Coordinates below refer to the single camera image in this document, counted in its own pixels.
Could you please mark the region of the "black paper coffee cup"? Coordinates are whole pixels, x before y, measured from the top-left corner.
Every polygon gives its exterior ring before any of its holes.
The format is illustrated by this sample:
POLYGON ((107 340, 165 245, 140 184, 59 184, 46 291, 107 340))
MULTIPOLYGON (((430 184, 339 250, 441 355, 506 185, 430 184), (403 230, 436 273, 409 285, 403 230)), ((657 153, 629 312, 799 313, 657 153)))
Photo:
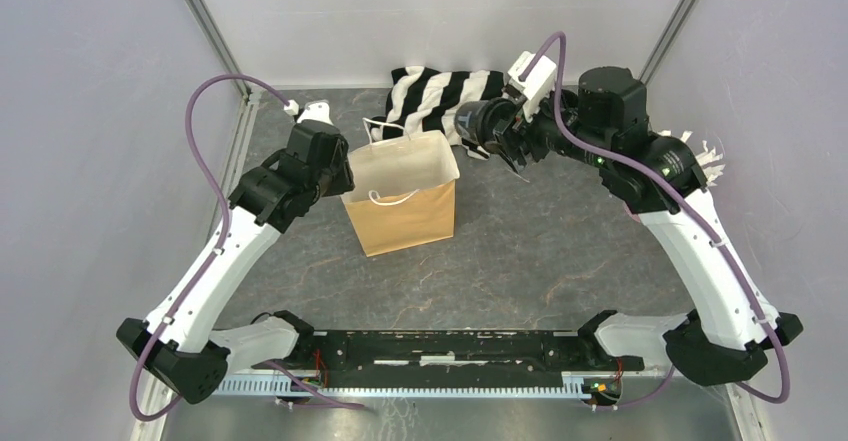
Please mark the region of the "black paper coffee cup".
POLYGON ((503 98, 496 98, 462 104, 454 116, 456 132, 464 141, 485 146, 495 139, 494 127, 500 119, 496 112, 507 103, 503 98))

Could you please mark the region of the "brown paper bag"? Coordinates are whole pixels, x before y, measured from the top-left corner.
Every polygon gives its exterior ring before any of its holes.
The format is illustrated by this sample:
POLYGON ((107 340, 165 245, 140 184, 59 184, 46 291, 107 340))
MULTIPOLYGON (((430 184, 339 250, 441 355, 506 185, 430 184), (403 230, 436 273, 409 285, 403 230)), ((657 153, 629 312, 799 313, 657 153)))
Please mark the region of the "brown paper bag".
POLYGON ((368 144, 350 152, 353 191, 340 196, 367 257, 449 239, 455 234, 460 172, 439 131, 378 141, 363 120, 368 144))

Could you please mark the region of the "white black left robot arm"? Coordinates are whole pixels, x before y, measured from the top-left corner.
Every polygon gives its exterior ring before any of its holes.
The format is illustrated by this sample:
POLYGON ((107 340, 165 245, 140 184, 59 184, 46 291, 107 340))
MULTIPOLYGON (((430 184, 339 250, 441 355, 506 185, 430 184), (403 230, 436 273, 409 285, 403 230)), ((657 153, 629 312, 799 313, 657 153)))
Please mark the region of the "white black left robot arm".
POLYGON ((287 145, 242 176, 227 216, 178 285, 143 319, 127 318, 119 342, 178 397, 197 404, 228 374, 268 360, 306 366, 314 342, 290 315, 218 330, 223 308, 253 265, 323 197, 353 189, 349 144, 329 121, 300 120, 287 145))

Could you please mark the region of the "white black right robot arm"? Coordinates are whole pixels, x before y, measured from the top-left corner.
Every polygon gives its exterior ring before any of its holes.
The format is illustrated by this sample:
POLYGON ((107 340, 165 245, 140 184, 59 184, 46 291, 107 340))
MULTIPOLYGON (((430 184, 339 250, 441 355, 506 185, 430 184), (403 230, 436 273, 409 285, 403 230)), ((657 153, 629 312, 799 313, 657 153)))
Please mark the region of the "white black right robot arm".
POLYGON ((659 242, 694 304, 678 315, 600 315, 577 343, 580 361, 602 369, 637 356, 701 386, 748 387, 802 332, 800 319, 777 310, 751 280, 694 153, 651 128, 646 86, 607 66, 585 72, 572 93, 555 86, 555 71, 549 60, 511 68, 503 96, 475 126, 480 142, 513 170, 552 152, 597 169, 659 242))

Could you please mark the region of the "black white striped towel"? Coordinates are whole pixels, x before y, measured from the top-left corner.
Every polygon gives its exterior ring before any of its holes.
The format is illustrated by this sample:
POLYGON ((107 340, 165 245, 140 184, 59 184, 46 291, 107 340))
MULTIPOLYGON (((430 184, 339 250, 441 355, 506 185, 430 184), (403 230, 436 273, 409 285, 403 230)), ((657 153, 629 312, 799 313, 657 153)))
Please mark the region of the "black white striped towel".
POLYGON ((392 70, 390 75, 392 87, 386 98, 385 113, 363 120, 371 141, 439 131, 450 145, 462 147, 468 157, 478 160, 490 157, 482 147, 460 137, 454 116, 464 103, 501 97, 505 86, 503 72, 439 71, 425 66, 405 66, 392 70))

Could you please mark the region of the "white wrapped straws bundle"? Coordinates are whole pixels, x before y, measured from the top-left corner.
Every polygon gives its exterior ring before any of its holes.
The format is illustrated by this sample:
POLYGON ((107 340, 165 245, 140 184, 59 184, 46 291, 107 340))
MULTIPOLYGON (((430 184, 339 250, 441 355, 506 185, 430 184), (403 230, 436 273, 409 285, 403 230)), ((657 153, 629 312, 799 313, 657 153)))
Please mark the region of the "white wrapped straws bundle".
MULTIPOLYGON (((672 130, 661 130, 658 134, 677 138, 687 145, 690 144, 690 139, 693 136, 693 132, 690 130, 683 130, 680 133, 675 133, 672 130)), ((724 175, 726 168, 724 153, 716 146, 711 146, 706 139, 700 141, 700 145, 693 149, 693 153, 705 175, 706 185, 709 188, 716 187, 717 180, 724 175)))

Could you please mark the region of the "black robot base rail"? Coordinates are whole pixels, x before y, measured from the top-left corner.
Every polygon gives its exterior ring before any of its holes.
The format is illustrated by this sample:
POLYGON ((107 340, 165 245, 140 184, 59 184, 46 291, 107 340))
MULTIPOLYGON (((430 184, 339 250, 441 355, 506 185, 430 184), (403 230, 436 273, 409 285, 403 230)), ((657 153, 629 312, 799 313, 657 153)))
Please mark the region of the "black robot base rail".
POLYGON ((333 397, 571 398, 611 391, 644 369, 639 356, 611 355, 588 327, 551 330, 318 330, 289 311, 298 336, 274 360, 273 387, 283 397, 305 391, 284 373, 333 397))

